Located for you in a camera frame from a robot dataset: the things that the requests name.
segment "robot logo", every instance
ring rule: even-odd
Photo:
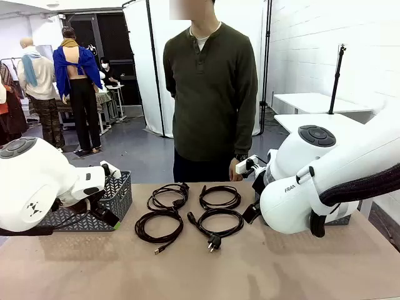
[[[286,189],[285,189],[285,193],[287,193],[288,191],[290,191],[290,190],[292,190],[292,189],[294,189],[295,188],[295,186],[289,186],[289,187],[287,187]]]
[[[37,202],[37,203],[31,203],[30,205],[28,205],[28,206],[26,207],[26,209],[32,208],[33,213],[31,214],[31,217],[34,216],[36,213],[41,213],[41,212],[42,212],[42,211],[36,209],[36,205],[38,205],[38,202]]]

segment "bald mannequin head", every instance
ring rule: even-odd
[[[19,43],[21,47],[25,49],[26,47],[33,46],[33,39],[30,37],[24,37]]]

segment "black mesh basket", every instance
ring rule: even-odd
[[[108,208],[114,213],[120,220],[124,219],[129,207],[132,204],[132,190],[131,190],[131,172],[121,171],[122,177],[119,179],[111,178],[105,186],[104,198],[100,200],[100,205]],[[56,226],[71,217],[75,212],[67,208],[60,208],[56,212],[49,212],[46,217],[39,224],[40,226]],[[71,218],[68,222],[71,223],[76,219],[79,219],[81,215]],[[114,231],[114,228],[93,217],[87,215],[82,221],[75,225],[62,228],[58,231]]]

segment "wristwatch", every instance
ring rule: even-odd
[[[247,158],[249,158],[249,155],[248,154],[235,154],[235,158],[238,161],[242,162],[242,161],[245,161]]]

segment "man's hand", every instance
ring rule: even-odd
[[[242,181],[243,180],[243,176],[236,173],[236,165],[239,163],[240,163],[240,161],[238,161],[236,158],[232,159],[232,161],[231,161],[231,165],[229,167],[229,178],[231,181]]]

